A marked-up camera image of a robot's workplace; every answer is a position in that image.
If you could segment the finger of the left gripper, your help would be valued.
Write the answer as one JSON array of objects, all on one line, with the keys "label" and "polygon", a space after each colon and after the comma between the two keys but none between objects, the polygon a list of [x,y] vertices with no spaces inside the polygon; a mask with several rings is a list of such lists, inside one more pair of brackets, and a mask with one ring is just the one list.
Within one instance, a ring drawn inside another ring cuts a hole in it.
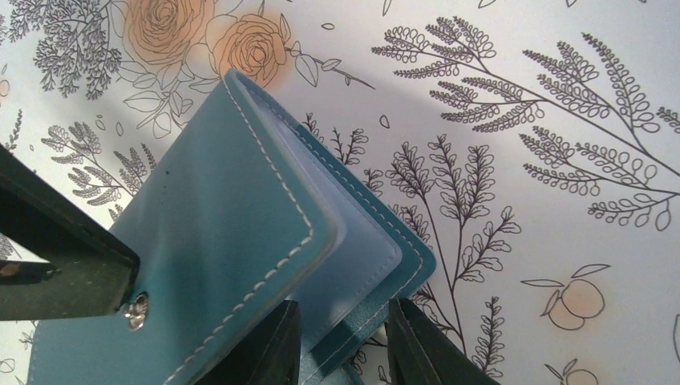
[{"label": "finger of the left gripper", "polygon": [[2,261],[3,321],[114,314],[132,295],[139,257],[5,148],[1,233],[41,259]]}]

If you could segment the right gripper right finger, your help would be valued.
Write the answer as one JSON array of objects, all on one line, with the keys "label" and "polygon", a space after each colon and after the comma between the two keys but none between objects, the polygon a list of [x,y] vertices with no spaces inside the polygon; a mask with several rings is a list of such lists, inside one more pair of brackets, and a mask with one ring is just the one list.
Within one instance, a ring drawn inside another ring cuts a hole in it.
[{"label": "right gripper right finger", "polygon": [[398,385],[497,385],[408,298],[389,301],[387,354]]}]

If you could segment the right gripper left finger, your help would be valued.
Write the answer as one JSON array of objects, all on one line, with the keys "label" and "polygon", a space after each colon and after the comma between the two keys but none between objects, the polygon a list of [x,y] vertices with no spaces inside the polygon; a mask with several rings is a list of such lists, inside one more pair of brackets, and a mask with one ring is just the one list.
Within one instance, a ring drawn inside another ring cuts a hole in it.
[{"label": "right gripper left finger", "polygon": [[285,300],[266,316],[198,385],[293,385],[298,383],[301,312]]}]

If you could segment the teal card holder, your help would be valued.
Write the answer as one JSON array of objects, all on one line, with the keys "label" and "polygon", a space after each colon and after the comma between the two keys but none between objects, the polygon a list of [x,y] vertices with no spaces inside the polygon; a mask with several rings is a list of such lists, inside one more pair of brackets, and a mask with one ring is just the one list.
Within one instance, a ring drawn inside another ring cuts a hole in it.
[{"label": "teal card holder", "polygon": [[112,233],[140,273],[115,315],[41,321],[30,384],[195,384],[286,300],[296,384],[358,384],[346,360],[432,251],[274,98],[229,71]]}]

